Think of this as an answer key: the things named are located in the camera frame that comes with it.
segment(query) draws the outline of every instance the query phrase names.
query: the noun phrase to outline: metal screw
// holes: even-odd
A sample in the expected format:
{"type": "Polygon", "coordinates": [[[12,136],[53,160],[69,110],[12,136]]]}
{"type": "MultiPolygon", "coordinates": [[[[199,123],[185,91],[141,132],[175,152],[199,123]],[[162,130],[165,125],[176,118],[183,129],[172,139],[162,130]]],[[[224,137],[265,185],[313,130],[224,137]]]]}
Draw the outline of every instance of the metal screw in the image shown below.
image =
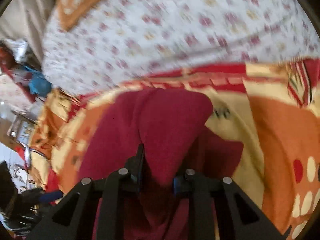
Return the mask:
{"type": "Polygon", "coordinates": [[[120,175],[126,175],[129,171],[126,168],[121,168],[121,169],[119,169],[118,172],[119,172],[120,175]]]}
{"type": "Polygon", "coordinates": [[[196,174],[196,172],[195,172],[195,170],[193,170],[193,169],[186,169],[186,174],[187,174],[187,175],[190,175],[190,176],[193,176],[193,175],[196,174]]]}
{"type": "Polygon", "coordinates": [[[223,181],[225,184],[231,184],[231,183],[232,183],[232,179],[229,178],[229,177],[224,177],[224,178],[222,179],[222,181],[223,181]]]}
{"type": "Polygon", "coordinates": [[[91,179],[90,179],[90,178],[83,178],[83,179],[81,180],[81,183],[82,183],[83,185],[88,185],[90,182],[91,182],[91,179]]]}

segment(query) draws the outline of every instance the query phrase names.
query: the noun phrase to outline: red towel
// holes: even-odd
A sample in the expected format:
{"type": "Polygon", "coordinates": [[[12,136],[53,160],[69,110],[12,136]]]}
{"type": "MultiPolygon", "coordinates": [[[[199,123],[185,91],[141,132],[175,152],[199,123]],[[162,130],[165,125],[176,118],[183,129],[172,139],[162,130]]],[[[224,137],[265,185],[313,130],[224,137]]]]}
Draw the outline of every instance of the red towel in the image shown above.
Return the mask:
{"type": "Polygon", "coordinates": [[[208,177],[232,176],[243,144],[225,141],[205,127],[212,112],[206,95],[180,89],[126,92],[107,110],[79,179],[107,177],[144,144],[148,169],[140,198],[125,205],[125,239],[187,239],[188,200],[172,194],[181,166],[208,177]]]}
{"type": "MultiPolygon", "coordinates": [[[[57,174],[53,171],[52,168],[49,169],[49,174],[48,174],[48,181],[47,185],[45,185],[45,191],[47,193],[54,192],[56,190],[59,190],[59,178],[57,174]]],[[[52,206],[55,206],[55,201],[51,201],[50,204],[52,206]]]]}
{"type": "Polygon", "coordinates": [[[14,150],[19,154],[20,158],[26,162],[26,157],[24,156],[24,149],[20,146],[16,146],[14,150]]]}

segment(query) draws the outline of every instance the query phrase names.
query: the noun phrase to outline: white floral fabric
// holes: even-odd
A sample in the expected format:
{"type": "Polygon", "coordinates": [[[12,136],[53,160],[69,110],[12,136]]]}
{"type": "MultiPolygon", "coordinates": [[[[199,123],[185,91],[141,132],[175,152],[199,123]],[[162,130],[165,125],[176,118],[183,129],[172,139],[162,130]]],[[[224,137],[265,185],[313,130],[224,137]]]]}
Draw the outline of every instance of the white floral fabric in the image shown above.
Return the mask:
{"type": "Polygon", "coordinates": [[[102,0],[69,32],[54,11],[42,68],[85,94],[181,66],[319,56],[319,46],[296,0],[102,0]]]}

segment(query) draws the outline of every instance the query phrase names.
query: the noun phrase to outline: black metal bracket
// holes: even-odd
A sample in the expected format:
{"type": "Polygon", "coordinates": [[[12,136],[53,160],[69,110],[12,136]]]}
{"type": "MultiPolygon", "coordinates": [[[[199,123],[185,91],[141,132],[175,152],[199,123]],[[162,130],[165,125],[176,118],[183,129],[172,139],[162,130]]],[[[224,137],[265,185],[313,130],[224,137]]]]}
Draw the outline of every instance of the black metal bracket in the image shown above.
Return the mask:
{"type": "MultiPolygon", "coordinates": [[[[96,231],[97,240],[122,240],[124,199],[137,197],[142,188],[144,147],[127,160],[125,167],[108,178],[84,178],[47,214],[27,240],[92,239],[98,203],[102,198],[96,231]]],[[[215,240],[214,202],[221,240],[284,240],[253,201],[232,181],[209,179],[187,169],[173,181],[173,192],[189,198],[188,240],[215,240]]]]}

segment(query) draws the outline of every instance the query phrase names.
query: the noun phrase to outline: wall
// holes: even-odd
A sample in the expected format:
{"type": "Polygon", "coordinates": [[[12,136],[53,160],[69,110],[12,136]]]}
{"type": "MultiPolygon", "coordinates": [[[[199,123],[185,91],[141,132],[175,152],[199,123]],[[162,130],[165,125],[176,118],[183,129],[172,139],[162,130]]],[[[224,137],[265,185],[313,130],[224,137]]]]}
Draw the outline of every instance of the wall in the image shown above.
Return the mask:
{"type": "Polygon", "coordinates": [[[19,164],[24,166],[24,161],[20,158],[18,153],[0,143],[0,163],[6,161],[8,165],[19,164]]]}

